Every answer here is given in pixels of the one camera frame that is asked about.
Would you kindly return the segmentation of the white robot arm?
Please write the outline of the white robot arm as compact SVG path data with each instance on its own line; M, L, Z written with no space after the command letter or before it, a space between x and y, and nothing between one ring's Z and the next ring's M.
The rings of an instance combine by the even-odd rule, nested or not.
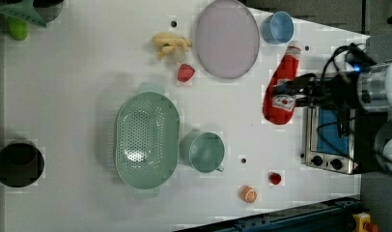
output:
M355 110L352 118L362 131L354 130L354 143L364 150L351 159L354 173L380 171L392 176L392 159L384 147L392 140L392 60L359 72L337 73L331 78L307 73L271 87L275 99L290 97L293 107L317 107L335 114Z

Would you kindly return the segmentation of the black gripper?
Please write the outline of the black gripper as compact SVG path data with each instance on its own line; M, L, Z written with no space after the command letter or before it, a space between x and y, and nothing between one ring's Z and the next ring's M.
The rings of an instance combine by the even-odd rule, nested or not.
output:
M276 95L298 95L306 93L317 76L307 73L294 77L292 80L280 79L274 86ZM295 107L319 106L324 109L356 109L358 107L357 94L358 75L340 75L334 77L320 77L316 79L313 89L313 98L300 98L295 100Z

